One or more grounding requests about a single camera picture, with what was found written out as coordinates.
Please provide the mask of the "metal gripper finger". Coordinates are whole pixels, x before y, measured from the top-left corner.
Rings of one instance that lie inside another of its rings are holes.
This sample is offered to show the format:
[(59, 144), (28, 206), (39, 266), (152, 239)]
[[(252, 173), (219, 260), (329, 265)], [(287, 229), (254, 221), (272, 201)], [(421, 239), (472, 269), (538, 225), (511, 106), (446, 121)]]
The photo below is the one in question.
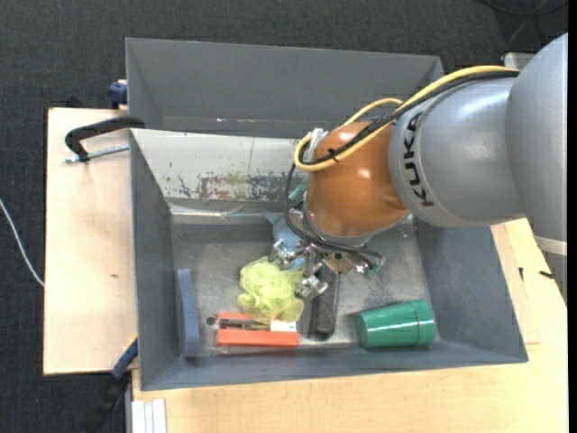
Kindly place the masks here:
[(286, 247), (283, 239), (275, 242), (271, 249), (271, 261), (276, 264), (293, 264), (297, 255)]
[(328, 289), (328, 283), (320, 280), (316, 275), (304, 277), (295, 289), (295, 296), (299, 299), (314, 299)]

